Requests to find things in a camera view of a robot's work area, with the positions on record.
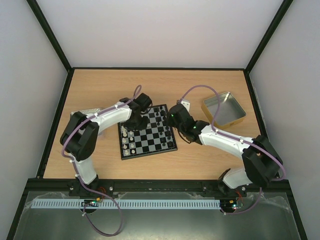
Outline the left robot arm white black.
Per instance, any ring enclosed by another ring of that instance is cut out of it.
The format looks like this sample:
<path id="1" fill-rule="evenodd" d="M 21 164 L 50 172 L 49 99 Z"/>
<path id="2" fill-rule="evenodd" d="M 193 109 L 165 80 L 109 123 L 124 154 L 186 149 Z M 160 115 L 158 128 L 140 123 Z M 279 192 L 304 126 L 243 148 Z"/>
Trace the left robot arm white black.
<path id="1" fill-rule="evenodd" d="M 59 141 L 62 145 L 61 155 L 69 158 L 75 170 L 77 181 L 72 186 L 75 191 L 84 196 L 107 195 L 105 190 L 98 190 L 99 177 L 92 160 L 98 135 L 122 122 L 130 131 L 145 129 L 148 118 L 143 113 L 151 105 L 151 98 L 141 93 L 131 99 L 122 98 L 111 107 L 96 113 L 83 114 L 77 111 L 72 115 Z"/>

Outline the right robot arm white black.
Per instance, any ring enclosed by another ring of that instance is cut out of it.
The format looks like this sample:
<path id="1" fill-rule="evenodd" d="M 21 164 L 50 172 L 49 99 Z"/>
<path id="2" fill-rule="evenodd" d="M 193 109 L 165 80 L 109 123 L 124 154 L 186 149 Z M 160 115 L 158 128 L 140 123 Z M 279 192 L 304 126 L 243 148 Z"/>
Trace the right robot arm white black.
<path id="1" fill-rule="evenodd" d="M 242 160 L 243 167 L 228 168 L 218 178 L 217 188 L 224 196 L 250 184 L 266 188 L 277 180 L 279 171 L 284 171 L 283 161 L 265 136 L 243 137 L 218 129 L 206 121 L 194 120 L 181 103 L 169 110 L 166 121 L 189 144 L 215 147 Z"/>

